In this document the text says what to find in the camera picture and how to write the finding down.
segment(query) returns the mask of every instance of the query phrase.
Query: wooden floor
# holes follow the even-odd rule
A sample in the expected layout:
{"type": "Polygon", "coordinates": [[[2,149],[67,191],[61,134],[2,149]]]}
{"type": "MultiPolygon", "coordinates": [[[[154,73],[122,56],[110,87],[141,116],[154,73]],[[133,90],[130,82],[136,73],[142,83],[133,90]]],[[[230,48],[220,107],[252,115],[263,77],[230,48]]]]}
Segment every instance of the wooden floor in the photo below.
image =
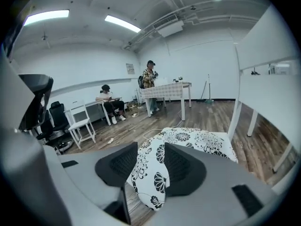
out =
{"type": "MultiPolygon", "coordinates": [[[[97,121],[93,123],[97,133],[96,144],[92,140],[85,141],[81,145],[81,150],[74,144],[68,153],[97,151],[133,141],[138,142],[138,146],[140,146],[146,140],[143,138],[145,132],[176,126],[181,121],[181,103],[171,102],[166,105],[167,108],[160,106],[161,110],[150,118],[144,109],[137,117],[132,118],[128,115],[126,121],[118,121],[116,125],[108,126],[104,121],[97,121]],[[108,144],[111,138],[114,138],[114,141],[108,144]]],[[[192,108],[186,106],[186,121],[183,121],[179,127],[227,132],[233,108],[234,102],[214,101],[212,104],[192,102],[192,108]]],[[[242,107],[238,126],[231,143],[241,166],[264,183],[274,185],[292,167],[296,154],[292,153],[278,173],[273,174],[272,168],[284,152],[288,142],[273,125],[260,115],[253,135],[248,137],[246,134],[252,112],[247,106],[242,107]]],[[[151,131],[145,137],[150,138],[159,132],[160,130],[151,131]]],[[[126,186],[126,194],[132,225],[142,225],[154,212],[141,203],[129,185],[126,186]]]]}

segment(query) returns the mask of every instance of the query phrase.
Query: white sneaker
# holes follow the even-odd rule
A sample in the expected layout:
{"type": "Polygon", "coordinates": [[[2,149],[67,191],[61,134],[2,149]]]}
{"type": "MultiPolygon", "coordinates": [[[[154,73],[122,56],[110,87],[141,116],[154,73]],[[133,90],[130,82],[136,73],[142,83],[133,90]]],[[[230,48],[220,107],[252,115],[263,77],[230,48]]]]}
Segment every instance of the white sneaker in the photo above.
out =
{"type": "Polygon", "coordinates": [[[120,115],[120,116],[119,116],[119,119],[121,119],[122,121],[125,121],[125,120],[126,120],[125,117],[124,117],[123,115],[120,115]]]}
{"type": "Polygon", "coordinates": [[[112,117],[112,123],[113,123],[114,125],[117,124],[117,120],[116,120],[115,116],[112,117]]]}

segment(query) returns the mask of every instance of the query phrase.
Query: checkered tablecloth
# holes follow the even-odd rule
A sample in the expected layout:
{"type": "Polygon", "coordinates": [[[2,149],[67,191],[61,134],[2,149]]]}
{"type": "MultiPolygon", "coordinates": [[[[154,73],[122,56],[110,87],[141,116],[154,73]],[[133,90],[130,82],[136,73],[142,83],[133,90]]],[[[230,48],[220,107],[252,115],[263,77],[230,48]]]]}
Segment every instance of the checkered tablecloth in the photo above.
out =
{"type": "Polygon", "coordinates": [[[158,97],[182,97],[183,86],[191,85],[189,82],[179,82],[168,85],[155,86],[152,88],[142,89],[141,96],[143,99],[158,97]]]}

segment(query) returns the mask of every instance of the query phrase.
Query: floral pattern fabric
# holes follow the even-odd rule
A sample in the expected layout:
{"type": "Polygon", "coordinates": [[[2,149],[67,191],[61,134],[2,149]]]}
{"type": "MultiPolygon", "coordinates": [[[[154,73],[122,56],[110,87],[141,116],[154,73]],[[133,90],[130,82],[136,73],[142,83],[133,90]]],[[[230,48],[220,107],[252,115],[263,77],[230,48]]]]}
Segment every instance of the floral pattern fabric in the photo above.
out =
{"type": "Polygon", "coordinates": [[[197,128],[164,128],[138,149],[137,163],[127,179],[140,200],[158,211],[165,203],[169,175],[164,165],[164,143],[182,145],[238,162],[227,133],[197,128]]]}

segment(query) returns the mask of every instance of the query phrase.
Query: man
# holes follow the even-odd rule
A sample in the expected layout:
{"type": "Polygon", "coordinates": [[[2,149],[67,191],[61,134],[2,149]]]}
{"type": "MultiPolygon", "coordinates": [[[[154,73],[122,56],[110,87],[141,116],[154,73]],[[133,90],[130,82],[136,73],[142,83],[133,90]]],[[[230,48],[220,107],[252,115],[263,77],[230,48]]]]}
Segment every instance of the man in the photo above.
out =
{"type": "Polygon", "coordinates": [[[124,111],[124,102],[122,100],[116,100],[113,97],[113,94],[110,92],[110,87],[108,85],[102,86],[103,92],[99,94],[98,97],[96,97],[95,100],[97,101],[104,101],[103,106],[105,107],[108,115],[112,119],[112,123],[116,124],[116,118],[113,114],[113,112],[118,108],[119,109],[119,119],[122,121],[125,121],[125,117],[123,116],[124,111]]]}
{"type": "MultiPolygon", "coordinates": [[[[147,62],[147,69],[143,71],[143,85],[144,88],[151,88],[155,86],[154,80],[157,78],[158,73],[153,72],[155,63],[151,60],[147,62]]],[[[150,104],[150,114],[153,113],[153,111],[159,111],[160,109],[157,107],[157,99],[156,98],[150,98],[149,104],[150,104]]]]}

